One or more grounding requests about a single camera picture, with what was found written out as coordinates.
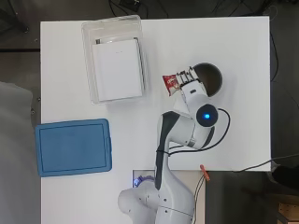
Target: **wire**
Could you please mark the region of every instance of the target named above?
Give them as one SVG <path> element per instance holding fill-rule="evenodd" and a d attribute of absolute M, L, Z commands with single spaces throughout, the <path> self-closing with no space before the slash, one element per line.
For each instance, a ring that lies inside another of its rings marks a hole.
<path fill-rule="evenodd" d="M 231 125 L 231 116 L 230 116 L 230 114 L 226 110 L 221 109 L 221 108 L 219 108 L 219 110 L 222 111 L 222 112 L 224 112 L 227 115 L 228 122 L 227 122 L 227 127 L 226 127 L 226 130 L 225 130 L 222 138 L 217 143 L 215 143 L 213 146 L 204 147 L 204 148 L 197 149 L 197 150 L 179 150 L 179 151 L 174 151 L 174 152 L 169 153 L 169 156 L 172 156 L 172 155 L 177 154 L 177 153 L 207 151 L 207 150 L 210 150 L 213 147 L 217 146 L 220 142 L 222 142 L 222 140 L 224 139 L 225 135 L 228 133 L 228 130 L 230 128 L 230 125 Z"/>
<path fill-rule="evenodd" d="M 272 81 L 272 83 L 278 84 L 281 87 L 281 89 L 283 89 L 285 92 L 287 92 L 287 94 L 290 96 L 290 98 L 293 100 L 293 102 L 297 105 L 297 108 L 299 109 L 299 104 L 297 103 L 297 101 L 292 97 L 292 95 L 288 92 L 288 90 L 282 84 L 280 84 L 276 81 Z"/>
<path fill-rule="evenodd" d="M 213 8 L 213 10 L 212 10 L 210 13 L 215 12 L 215 14 L 216 14 L 218 8 L 222 5 L 222 3 L 223 3 L 224 1 L 225 1 L 225 0 L 222 0 L 222 1 L 221 1 L 221 0 L 218 0 L 217 3 L 216 3 L 216 6 Z"/>
<path fill-rule="evenodd" d="M 175 146 L 175 147 L 170 147 L 169 150 L 174 149 L 176 147 L 183 147 L 183 146 Z"/>
<path fill-rule="evenodd" d="M 111 9 L 111 12 L 112 12 L 113 16 L 117 17 L 117 15 L 115 14 L 115 12 L 113 10 L 113 7 L 111 5 L 111 0 L 108 0 L 108 2 L 109 2 L 109 6 L 110 6 L 110 9 Z"/>
<path fill-rule="evenodd" d="M 229 17 L 230 16 L 232 16 L 238 9 L 239 9 L 239 7 L 243 4 L 243 2 L 244 2 L 245 0 L 241 0 L 240 2 L 239 2 L 239 4 L 237 5 L 237 7 L 228 15 Z"/>
<path fill-rule="evenodd" d="M 198 183 L 197 183 L 197 186 L 196 186 L 196 189 L 195 189 L 195 193 L 194 193 L 194 199 L 195 199 L 195 207 L 194 207 L 194 221 L 193 221 L 193 224 L 196 223 L 196 207 L 197 207 L 197 199 L 198 199 L 198 193 L 199 193 L 199 190 L 201 189 L 205 179 L 204 179 L 204 176 L 205 175 L 202 175 L 200 177 L 200 179 L 198 180 Z"/>
<path fill-rule="evenodd" d="M 115 13 L 115 11 L 114 11 L 114 9 L 113 9 L 113 7 L 112 7 L 111 4 L 113 4 L 115 7 L 119 8 L 121 11 L 123 11 L 124 14 L 129 15 L 129 13 L 126 10 L 124 10 L 122 7 L 119 7 L 116 3 L 112 2 L 111 0 L 108 0 L 108 2 L 109 2 L 110 9 L 112 11 L 112 14 L 115 17 L 117 17 L 117 15 L 116 15 L 116 13 Z"/>
<path fill-rule="evenodd" d="M 141 6 L 143 6 L 145 9 L 146 9 L 146 12 L 147 12 L 147 19 L 149 18 L 149 8 L 147 5 L 145 5 L 144 3 L 140 3 Z"/>
<path fill-rule="evenodd" d="M 162 9 L 162 11 L 165 13 L 166 17 L 169 19 L 169 14 L 166 11 L 165 7 L 163 6 L 161 0 L 157 0 L 158 4 L 160 5 L 160 8 Z"/>
<path fill-rule="evenodd" d="M 270 36 L 271 36 L 271 41 L 272 41 L 272 44 L 273 44 L 273 49 L 274 49 L 274 52 L 275 52 L 275 57 L 276 57 L 276 60 L 277 60 L 277 68 L 275 70 L 275 74 L 273 75 L 273 77 L 271 77 L 271 81 L 274 81 L 274 79 L 277 77 L 278 75 L 278 69 L 279 69 L 279 59 L 278 59 L 278 51 L 277 51 L 277 47 L 275 45 L 275 42 L 274 42 L 274 38 L 273 38 L 273 35 L 272 33 L 270 32 Z"/>
<path fill-rule="evenodd" d="M 275 160 L 283 160 L 283 159 L 288 159 L 288 158 L 292 158 L 292 157 L 299 157 L 299 153 L 296 153 L 296 154 L 292 154 L 292 155 L 289 155 L 289 156 L 284 156 L 284 157 L 275 157 L 269 161 L 265 161 L 259 165 L 254 165 L 254 166 L 250 166 L 248 168 L 245 168 L 243 170 L 240 170 L 240 171 L 233 171 L 234 173 L 241 173 L 241 172 L 244 172 L 244 171 L 247 171 L 247 170 L 251 170 L 253 168 L 257 168 L 257 167 L 260 167 L 260 166 L 263 166 L 265 164 L 267 164 L 268 162 L 271 162 L 271 161 L 275 161 Z"/>

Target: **blue tray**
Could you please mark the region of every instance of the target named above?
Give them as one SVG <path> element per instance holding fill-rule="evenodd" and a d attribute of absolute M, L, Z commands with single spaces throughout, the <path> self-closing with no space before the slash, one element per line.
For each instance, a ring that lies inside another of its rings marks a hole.
<path fill-rule="evenodd" d="M 106 119 L 41 124 L 36 127 L 38 174 L 82 175 L 112 168 Z"/>

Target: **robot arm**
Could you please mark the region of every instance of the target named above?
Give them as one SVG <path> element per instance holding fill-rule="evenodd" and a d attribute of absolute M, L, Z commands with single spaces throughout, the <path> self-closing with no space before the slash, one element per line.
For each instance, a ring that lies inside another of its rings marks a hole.
<path fill-rule="evenodd" d="M 162 114 L 158 127 L 155 187 L 160 197 L 156 224 L 192 223 L 193 194 L 169 169 L 169 143 L 200 149 L 211 139 L 218 119 L 217 109 L 209 103 L 201 83 L 195 80 L 181 89 L 191 116 L 170 111 Z"/>
<path fill-rule="evenodd" d="M 134 224 L 192 223 L 193 194 L 169 169 L 169 144 L 174 142 L 195 149 L 204 147 L 213 135 L 218 112 L 209 103 L 205 87 L 198 80 L 181 85 L 181 92 L 190 116 L 174 111 L 162 114 L 158 125 L 154 186 L 146 191 L 127 189 L 119 197 L 119 208 Z M 148 197 L 154 199 L 154 203 L 149 203 Z"/>

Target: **gray floor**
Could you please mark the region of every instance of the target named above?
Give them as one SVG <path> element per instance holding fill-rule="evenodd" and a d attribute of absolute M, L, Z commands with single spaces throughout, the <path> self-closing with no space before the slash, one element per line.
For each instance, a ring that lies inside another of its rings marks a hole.
<path fill-rule="evenodd" d="M 156 0 L 142 1 L 149 7 L 150 19 L 165 17 Z M 238 5 L 238 0 L 226 0 L 217 14 L 211 14 L 217 0 L 162 0 L 170 18 L 221 17 L 229 15 Z M 248 0 L 247 5 L 256 9 L 262 0 Z M 107 0 L 26 0 L 13 1 L 19 18 L 30 27 L 28 34 L 17 30 L 0 35 L 0 49 L 38 49 L 39 23 L 41 21 L 77 21 L 99 20 L 112 17 Z M 275 38 L 279 57 L 277 83 L 271 84 L 271 131 L 272 156 L 284 156 L 298 152 L 299 111 L 290 95 L 299 101 L 299 5 L 277 5 L 278 14 L 271 7 L 271 32 Z M 249 13 L 244 5 L 235 12 L 235 16 Z M 145 9 L 139 9 L 145 17 Z M 276 60 L 271 52 L 271 70 L 274 73 Z M 40 57 L 39 53 L 0 53 L 0 81 L 12 82 L 34 95 L 33 125 L 40 122 Z M 289 166 L 299 164 L 299 158 L 281 163 Z M 206 188 L 206 223 L 277 223 L 264 214 L 252 198 L 242 190 L 244 186 L 251 190 L 261 190 L 267 183 L 263 173 L 235 175 L 229 172 L 212 172 L 211 181 Z"/>

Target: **snack package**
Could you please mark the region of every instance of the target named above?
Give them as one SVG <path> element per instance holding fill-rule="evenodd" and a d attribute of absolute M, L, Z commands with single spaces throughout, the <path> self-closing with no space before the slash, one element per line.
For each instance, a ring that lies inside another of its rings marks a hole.
<path fill-rule="evenodd" d="M 179 90 L 179 84 L 176 75 L 163 76 L 164 84 L 169 92 L 169 96 Z"/>

